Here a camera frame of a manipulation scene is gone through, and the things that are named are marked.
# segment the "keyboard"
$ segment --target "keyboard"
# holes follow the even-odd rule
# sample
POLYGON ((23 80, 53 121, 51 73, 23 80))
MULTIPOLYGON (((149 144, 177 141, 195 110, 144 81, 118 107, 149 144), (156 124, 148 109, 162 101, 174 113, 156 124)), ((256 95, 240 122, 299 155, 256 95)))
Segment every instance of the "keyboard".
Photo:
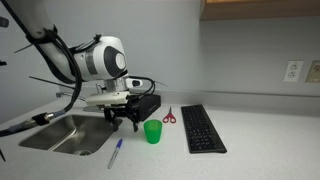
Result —
POLYGON ((181 111, 191 154, 227 152, 218 132, 201 104, 183 106, 181 111))

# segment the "sink basin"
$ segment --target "sink basin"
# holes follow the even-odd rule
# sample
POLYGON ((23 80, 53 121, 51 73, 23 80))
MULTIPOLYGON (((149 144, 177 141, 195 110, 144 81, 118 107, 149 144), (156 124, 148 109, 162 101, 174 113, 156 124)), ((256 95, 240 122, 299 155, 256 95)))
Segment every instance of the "sink basin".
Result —
POLYGON ((113 133, 103 117, 69 115, 23 140, 23 147, 75 155, 96 152, 113 133))

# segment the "white countertop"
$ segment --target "white countertop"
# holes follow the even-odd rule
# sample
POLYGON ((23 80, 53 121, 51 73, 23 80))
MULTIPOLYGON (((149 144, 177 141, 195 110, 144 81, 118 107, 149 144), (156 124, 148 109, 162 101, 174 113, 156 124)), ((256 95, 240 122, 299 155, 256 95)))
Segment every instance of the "white countertop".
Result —
MULTIPOLYGON (((59 110, 69 101, 62 97, 0 125, 8 128, 41 112, 59 110)), ((0 138, 7 162, 0 159, 2 180, 105 180, 105 179, 320 179, 319 117, 255 113, 204 106, 228 152, 189 154, 180 107, 162 104, 149 119, 162 119, 169 106, 176 124, 163 124, 161 140, 151 145, 145 140, 143 123, 134 133, 124 119, 119 131, 90 156, 20 147, 21 140, 44 127, 0 138), (112 169, 108 163, 117 141, 123 144, 112 169)), ((83 112, 84 102, 76 102, 68 114, 83 112)))

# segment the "white wall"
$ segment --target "white wall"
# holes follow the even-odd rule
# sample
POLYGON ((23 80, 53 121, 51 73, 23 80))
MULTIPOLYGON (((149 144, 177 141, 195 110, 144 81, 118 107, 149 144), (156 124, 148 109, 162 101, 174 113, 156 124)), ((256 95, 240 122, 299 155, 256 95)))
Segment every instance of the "white wall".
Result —
POLYGON ((199 22, 199 9, 191 0, 48 1, 69 44, 117 36, 129 72, 169 85, 160 89, 320 95, 305 83, 320 59, 320 17, 199 22), (297 83, 282 82, 289 60, 304 61, 297 83))
POLYGON ((0 59, 8 64, 0 66, 0 123, 3 123, 51 102, 59 87, 28 78, 36 76, 55 81, 34 47, 13 53, 28 45, 28 41, 1 3, 0 16, 10 21, 8 28, 0 28, 0 59))

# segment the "pen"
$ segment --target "pen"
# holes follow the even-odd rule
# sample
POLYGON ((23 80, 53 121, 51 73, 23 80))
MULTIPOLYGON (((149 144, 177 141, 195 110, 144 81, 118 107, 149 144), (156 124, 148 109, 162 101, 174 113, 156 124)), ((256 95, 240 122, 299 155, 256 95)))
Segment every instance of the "pen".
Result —
POLYGON ((113 155, 112 155, 112 158, 109 162, 109 166, 108 166, 108 169, 111 169, 112 168, 112 165, 114 163, 114 160, 116 159, 117 155, 118 155, 118 152, 120 150, 120 147, 121 147, 121 144, 122 144, 122 139, 120 139, 118 141, 118 144, 117 144, 117 147, 116 147, 116 150, 114 151, 113 155))

